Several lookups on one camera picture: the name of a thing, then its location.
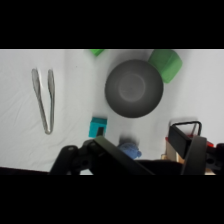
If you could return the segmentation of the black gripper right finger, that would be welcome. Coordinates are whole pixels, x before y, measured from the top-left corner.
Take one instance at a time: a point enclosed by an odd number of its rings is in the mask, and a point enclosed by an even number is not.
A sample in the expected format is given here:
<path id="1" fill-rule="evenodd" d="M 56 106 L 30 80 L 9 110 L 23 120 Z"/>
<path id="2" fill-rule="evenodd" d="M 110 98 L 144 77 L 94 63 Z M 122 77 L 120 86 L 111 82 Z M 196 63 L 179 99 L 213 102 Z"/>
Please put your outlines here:
<path id="1" fill-rule="evenodd" d="M 182 175 L 204 175 L 210 169 L 216 175 L 224 175 L 224 143 L 215 147 L 207 145 L 207 139 L 195 136 L 190 144 Z"/>

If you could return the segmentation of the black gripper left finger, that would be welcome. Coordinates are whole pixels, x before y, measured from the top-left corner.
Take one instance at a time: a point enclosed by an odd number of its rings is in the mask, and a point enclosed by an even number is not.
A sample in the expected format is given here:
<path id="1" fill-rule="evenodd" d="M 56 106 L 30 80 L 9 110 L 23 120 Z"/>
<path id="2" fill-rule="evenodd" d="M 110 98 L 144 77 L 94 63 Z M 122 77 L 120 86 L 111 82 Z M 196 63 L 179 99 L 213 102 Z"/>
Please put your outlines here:
<path id="1" fill-rule="evenodd" d="M 79 175 L 89 170 L 93 175 L 153 175 L 103 136 L 87 140 L 81 148 L 65 146 L 57 156 L 50 175 Z"/>

